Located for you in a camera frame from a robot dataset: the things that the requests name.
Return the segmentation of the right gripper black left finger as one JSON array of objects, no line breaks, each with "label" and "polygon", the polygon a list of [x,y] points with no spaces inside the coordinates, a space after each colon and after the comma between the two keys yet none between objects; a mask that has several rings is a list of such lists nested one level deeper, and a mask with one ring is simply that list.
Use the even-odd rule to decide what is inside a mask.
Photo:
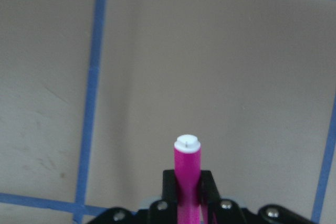
[{"label": "right gripper black left finger", "polygon": [[148,223],[177,223],[177,184],[174,170],[164,170],[161,198],[151,203]]}]

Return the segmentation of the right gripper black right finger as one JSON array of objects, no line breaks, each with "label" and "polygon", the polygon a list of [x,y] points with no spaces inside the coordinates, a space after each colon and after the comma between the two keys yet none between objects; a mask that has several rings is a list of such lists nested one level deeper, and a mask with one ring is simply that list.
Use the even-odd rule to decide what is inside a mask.
[{"label": "right gripper black right finger", "polygon": [[220,195],[210,170],[201,171],[199,184],[203,223],[246,223],[239,204]]}]

